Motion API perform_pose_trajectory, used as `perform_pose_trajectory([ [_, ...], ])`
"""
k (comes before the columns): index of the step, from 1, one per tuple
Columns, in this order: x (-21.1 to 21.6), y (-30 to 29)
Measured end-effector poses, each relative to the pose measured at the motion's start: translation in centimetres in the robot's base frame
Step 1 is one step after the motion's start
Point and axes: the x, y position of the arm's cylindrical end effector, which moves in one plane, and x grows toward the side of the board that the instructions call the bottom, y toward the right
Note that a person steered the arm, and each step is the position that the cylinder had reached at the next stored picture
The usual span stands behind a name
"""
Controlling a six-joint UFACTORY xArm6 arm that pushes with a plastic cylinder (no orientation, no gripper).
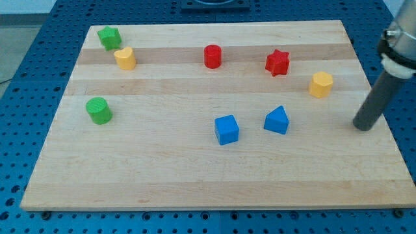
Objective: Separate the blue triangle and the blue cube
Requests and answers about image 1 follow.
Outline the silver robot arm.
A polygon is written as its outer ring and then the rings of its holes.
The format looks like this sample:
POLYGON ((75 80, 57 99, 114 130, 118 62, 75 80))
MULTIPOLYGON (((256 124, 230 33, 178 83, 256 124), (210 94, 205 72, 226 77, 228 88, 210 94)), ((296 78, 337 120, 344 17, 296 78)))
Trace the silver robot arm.
POLYGON ((394 77, 415 75, 415 0, 405 0, 378 44, 384 70, 394 77))

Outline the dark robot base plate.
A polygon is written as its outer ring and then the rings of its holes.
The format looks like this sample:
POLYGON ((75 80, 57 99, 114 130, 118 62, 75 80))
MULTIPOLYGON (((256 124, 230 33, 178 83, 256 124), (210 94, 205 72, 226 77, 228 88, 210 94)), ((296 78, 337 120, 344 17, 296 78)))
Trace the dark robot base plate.
POLYGON ((250 0, 180 0, 179 2, 182 12, 250 9, 250 0))

